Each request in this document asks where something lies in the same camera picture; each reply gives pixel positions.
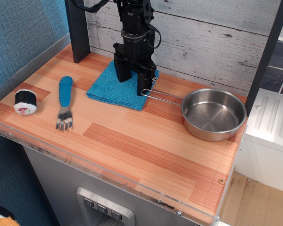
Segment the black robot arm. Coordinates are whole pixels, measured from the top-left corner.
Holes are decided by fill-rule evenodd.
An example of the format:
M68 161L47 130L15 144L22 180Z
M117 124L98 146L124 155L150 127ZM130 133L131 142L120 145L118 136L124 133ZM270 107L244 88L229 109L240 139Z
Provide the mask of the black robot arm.
M149 0L116 0L123 43L115 43L114 65L119 82L137 74L137 95L150 90L156 79L156 65L151 57L157 29L150 23L154 9Z

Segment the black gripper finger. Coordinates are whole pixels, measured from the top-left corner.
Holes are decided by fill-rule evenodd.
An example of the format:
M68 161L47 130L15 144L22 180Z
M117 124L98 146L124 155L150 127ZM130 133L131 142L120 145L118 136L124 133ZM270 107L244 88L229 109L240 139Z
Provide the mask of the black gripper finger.
M132 77L131 68L126 60L114 56L114 66L119 82L125 82Z
M144 89L151 89L157 79L156 71L149 73L139 73L137 75L137 95L141 96Z

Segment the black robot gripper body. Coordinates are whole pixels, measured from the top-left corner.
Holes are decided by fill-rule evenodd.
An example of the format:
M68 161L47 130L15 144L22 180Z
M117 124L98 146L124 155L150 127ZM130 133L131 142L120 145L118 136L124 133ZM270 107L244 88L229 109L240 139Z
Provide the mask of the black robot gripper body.
M113 45L114 56L126 60L131 71L137 74L155 71L156 65L151 59L154 53L155 31L144 29L141 33L130 34L122 30L121 35L124 43Z

